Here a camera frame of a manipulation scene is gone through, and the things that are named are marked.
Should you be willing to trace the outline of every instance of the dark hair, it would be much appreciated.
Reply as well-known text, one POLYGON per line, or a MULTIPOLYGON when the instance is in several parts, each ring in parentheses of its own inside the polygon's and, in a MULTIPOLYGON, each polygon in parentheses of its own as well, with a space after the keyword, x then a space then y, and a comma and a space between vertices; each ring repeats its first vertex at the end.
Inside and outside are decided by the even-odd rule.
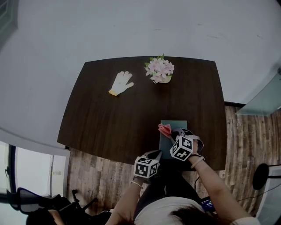
POLYGON ((226 225, 231 223, 231 221, 215 218, 212 215, 201 211, 195 206, 181 207, 171 212, 170 215, 176 217, 184 225, 188 225, 188 224, 226 225))

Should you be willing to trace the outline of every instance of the flower pot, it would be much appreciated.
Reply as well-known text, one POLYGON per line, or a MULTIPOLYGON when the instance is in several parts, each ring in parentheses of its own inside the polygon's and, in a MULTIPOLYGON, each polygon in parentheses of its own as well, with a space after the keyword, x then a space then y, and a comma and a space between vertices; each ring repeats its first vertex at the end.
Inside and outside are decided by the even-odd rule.
POLYGON ((172 76, 166 76, 166 78, 163 81, 159 81, 159 83, 168 83, 172 79, 172 76))

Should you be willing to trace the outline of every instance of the office chair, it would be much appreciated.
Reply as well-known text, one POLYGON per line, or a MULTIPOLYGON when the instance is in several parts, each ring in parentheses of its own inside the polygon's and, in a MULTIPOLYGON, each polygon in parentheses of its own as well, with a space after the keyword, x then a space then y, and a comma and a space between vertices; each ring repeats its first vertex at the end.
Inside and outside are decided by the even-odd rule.
MULTIPOLYGON (((84 224, 105 224, 109 219, 111 213, 101 213, 96 216, 90 216, 85 210, 91 206, 94 202, 97 202, 97 198, 93 199, 85 207, 81 207, 79 200, 75 194, 77 190, 72 190, 74 202, 71 203, 66 198, 56 195, 54 197, 42 197, 24 188, 18 188, 16 193, 10 193, 7 191, 8 201, 10 205, 23 214, 27 214, 26 223, 30 222, 36 212, 44 211, 48 214, 47 210, 57 210, 66 225, 84 223, 84 224)), ((36 215, 37 218, 44 221, 46 214, 36 215)))

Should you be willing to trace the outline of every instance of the white glove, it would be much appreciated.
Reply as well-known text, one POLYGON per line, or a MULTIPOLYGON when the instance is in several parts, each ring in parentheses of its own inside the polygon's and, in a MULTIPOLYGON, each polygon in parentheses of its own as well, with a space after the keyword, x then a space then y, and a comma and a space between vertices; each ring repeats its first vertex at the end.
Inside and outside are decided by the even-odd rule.
POLYGON ((131 77, 132 74, 128 71, 126 71, 125 73, 123 71, 119 72, 115 78, 111 90, 108 92, 114 96, 117 96, 120 93, 124 92, 127 88, 132 87, 133 82, 126 85, 126 83, 130 80, 131 77))

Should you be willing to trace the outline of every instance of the wooden floor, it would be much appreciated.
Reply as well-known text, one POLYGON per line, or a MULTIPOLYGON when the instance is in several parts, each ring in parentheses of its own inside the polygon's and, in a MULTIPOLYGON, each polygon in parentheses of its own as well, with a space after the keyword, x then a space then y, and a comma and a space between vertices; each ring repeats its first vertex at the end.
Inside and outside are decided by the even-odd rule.
MULTIPOLYGON (((271 116, 235 115, 239 108, 225 107, 227 119, 227 159, 225 170, 218 171, 237 200, 262 193, 253 190, 252 177, 261 163, 281 164, 281 112, 271 116)), ((113 208, 128 187, 133 166, 110 161, 71 149, 68 170, 68 199, 71 190, 77 189, 81 206, 98 198, 87 211, 94 215, 113 208)), ((193 186, 197 173, 184 172, 184 178, 193 186)), ((200 179, 197 193, 208 196, 200 179)), ((259 207, 260 198, 249 198, 239 203, 252 215, 259 207)))

